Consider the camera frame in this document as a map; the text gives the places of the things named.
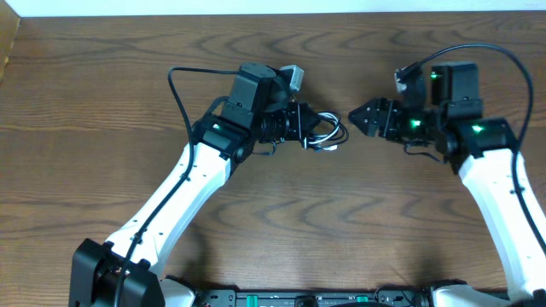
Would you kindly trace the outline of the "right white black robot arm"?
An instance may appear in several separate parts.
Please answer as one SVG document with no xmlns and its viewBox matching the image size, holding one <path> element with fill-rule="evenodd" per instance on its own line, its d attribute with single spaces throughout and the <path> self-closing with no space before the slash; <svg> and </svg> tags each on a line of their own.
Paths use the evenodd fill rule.
<svg viewBox="0 0 546 307">
<path fill-rule="evenodd" d="M 439 281 L 416 296 L 418 306 L 543 306 L 545 216 L 526 176 L 516 137 L 505 119 L 486 119 L 479 69 L 471 61 L 395 73 L 402 100 L 373 98 L 349 121 L 366 136 L 409 147 L 433 145 L 477 203 L 507 281 L 507 296 L 482 293 L 464 281 Z"/>
</svg>

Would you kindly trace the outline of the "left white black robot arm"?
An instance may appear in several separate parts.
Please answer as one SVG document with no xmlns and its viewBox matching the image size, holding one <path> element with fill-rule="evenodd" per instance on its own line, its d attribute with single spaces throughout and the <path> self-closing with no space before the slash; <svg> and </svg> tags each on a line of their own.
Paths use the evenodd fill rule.
<svg viewBox="0 0 546 307">
<path fill-rule="evenodd" d="M 186 125 L 188 144 L 143 207 L 103 243 L 86 239 L 73 254 L 69 305 L 193 305 L 194 290 L 162 275 L 183 232 L 256 144 L 305 144 L 317 125 L 312 109 L 294 101 L 300 67 L 247 62 L 233 74 L 229 95 Z"/>
</svg>

